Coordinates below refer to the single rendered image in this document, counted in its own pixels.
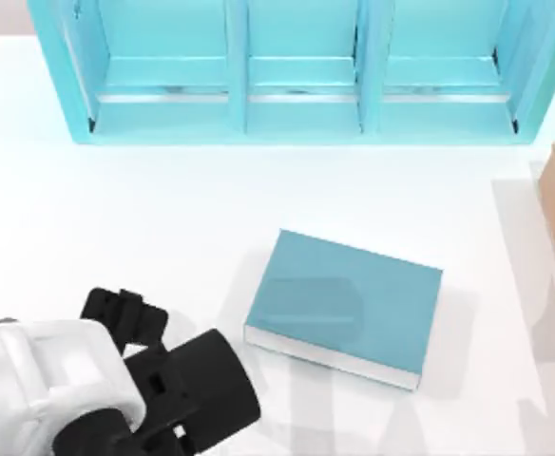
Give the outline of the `light blue rack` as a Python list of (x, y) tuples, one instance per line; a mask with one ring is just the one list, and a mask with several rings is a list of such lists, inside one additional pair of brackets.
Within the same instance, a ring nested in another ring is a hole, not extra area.
[(555, 0), (27, 0), (85, 144), (527, 144)]

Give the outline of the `blue book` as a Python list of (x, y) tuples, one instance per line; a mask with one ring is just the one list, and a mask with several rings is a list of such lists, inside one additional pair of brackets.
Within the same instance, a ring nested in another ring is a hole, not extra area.
[(244, 340), (327, 368), (417, 390), (443, 271), (283, 229)]

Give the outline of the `pale grey rounded box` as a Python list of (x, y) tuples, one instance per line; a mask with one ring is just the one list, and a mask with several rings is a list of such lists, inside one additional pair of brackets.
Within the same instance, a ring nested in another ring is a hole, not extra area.
[(6, 322), (0, 324), (0, 344), (32, 410), (76, 416), (115, 408), (131, 429), (142, 424), (144, 399), (102, 324)]

